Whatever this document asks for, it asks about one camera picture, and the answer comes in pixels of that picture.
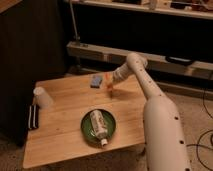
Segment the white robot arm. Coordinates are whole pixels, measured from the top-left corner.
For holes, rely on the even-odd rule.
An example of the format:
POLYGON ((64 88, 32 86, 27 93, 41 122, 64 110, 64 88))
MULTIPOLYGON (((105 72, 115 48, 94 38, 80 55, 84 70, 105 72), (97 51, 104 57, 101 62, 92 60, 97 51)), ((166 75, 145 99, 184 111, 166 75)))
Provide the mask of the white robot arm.
POLYGON ((147 64, 145 57, 129 53, 112 72, 113 84, 134 74, 147 99, 143 109, 147 170, 192 171, 178 108, 147 73, 147 64))

